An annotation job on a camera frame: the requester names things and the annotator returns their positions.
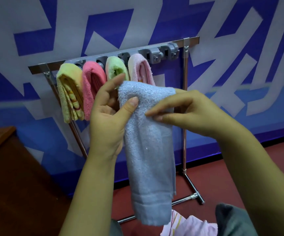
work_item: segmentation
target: light green towel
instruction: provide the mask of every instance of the light green towel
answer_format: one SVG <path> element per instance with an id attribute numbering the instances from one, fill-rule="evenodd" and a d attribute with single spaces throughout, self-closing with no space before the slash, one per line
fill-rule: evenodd
<path id="1" fill-rule="evenodd" d="M 117 56 L 108 57 L 106 62 L 107 79 L 110 80 L 122 73 L 126 74 L 125 80 L 130 81 L 128 70 L 126 69 L 126 66 L 124 65 L 122 60 Z"/>

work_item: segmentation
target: yellow towel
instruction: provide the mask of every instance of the yellow towel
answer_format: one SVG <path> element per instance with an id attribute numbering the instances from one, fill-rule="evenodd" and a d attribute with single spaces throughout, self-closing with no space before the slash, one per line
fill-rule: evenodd
<path id="1" fill-rule="evenodd" d="M 62 64 L 57 73 L 57 87 L 64 122 L 84 120 L 82 70 L 75 64 Z"/>

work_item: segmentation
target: forearm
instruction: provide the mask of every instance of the forearm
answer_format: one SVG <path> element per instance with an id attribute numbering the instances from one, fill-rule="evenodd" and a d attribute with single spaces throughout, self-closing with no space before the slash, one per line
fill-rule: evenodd
<path id="1" fill-rule="evenodd" d="M 218 142 L 248 214 L 259 235 L 284 235 L 284 174 L 247 129 L 233 129 Z"/>
<path id="2" fill-rule="evenodd" d="M 115 162 L 89 153 L 60 236 L 109 235 Z"/>

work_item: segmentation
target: right hand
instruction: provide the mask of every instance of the right hand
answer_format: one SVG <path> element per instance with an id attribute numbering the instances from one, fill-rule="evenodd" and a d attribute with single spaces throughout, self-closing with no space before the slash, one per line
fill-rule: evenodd
<path id="1" fill-rule="evenodd" d="M 164 113 L 175 108 L 175 113 Z M 162 99 L 149 109 L 146 116 L 162 123 L 171 124 L 202 136 L 218 140 L 230 137 L 242 127 L 236 120 L 221 110 L 208 97 L 197 90 L 176 89 L 176 94 Z"/>

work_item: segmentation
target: pink towel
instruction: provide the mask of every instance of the pink towel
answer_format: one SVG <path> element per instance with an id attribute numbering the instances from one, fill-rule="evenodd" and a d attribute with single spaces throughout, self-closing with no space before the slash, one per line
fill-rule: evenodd
<path id="1" fill-rule="evenodd" d="M 94 99 L 100 87 L 107 82 L 107 76 L 102 67 L 94 61 L 84 64 L 82 76 L 85 120 L 89 121 Z"/>
<path id="2" fill-rule="evenodd" d="M 132 55 L 128 61 L 128 69 L 131 81 L 143 82 L 155 86 L 151 67 L 143 55 Z"/>
<path id="3" fill-rule="evenodd" d="M 165 225 L 160 236 L 217 236 L 218 225 L 194 216 L 185 219 L 177 211 L 171 211 L 171 221 Z"/>

